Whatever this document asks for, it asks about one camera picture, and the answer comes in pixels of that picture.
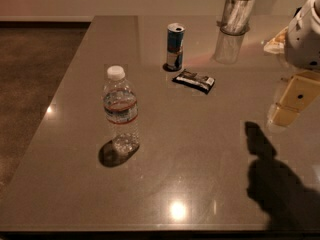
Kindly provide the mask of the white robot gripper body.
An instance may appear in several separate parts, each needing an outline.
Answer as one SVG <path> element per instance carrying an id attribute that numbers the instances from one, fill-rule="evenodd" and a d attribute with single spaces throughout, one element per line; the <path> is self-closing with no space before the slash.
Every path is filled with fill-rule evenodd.
<path id="1" fill-rule="evenodd" d="M 320 0 L 307 0 L 290 21 L 285 58 L 298 68 L 320 69 Z"/>

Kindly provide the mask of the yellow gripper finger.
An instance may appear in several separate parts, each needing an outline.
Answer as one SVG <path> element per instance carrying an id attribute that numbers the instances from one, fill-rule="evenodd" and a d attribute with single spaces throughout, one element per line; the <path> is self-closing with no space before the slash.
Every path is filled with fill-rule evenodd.
<path id="1" fill-rule="evenodd" d="M 291 76 L 286 88 L 271 106 L 268 120 L 288 127 L 320 95 L 320 73 L 304 70 Z"/>

